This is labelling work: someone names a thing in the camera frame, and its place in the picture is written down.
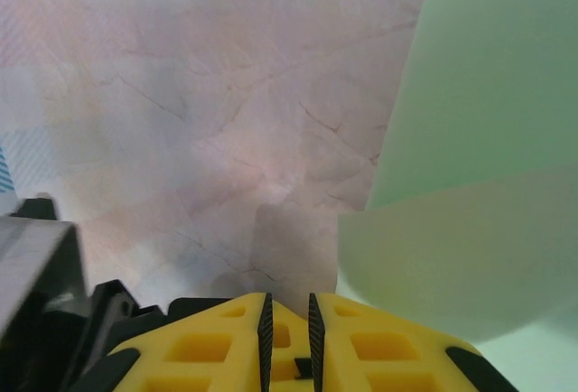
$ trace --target marble-patterned surface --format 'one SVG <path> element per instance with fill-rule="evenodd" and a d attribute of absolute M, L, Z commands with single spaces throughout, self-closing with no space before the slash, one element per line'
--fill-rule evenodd
<path fill-rule="evenodd" d="M 332 291 L 422 0 L 0 0 L 0 140 L 144 303 Z"/>

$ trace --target blue striped patch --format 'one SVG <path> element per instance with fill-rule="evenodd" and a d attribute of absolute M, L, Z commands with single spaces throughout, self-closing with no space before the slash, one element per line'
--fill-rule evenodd
<path fill-rule="evenodd" d="M 12 183 L 12 178 L 10 177 L 10 171 L 8 171 L 8 165 L 6 164 L 6 159 L 4 158 L 4 152 L 0 146 L 0 193 L 13 190 L 14 184 Z"/>

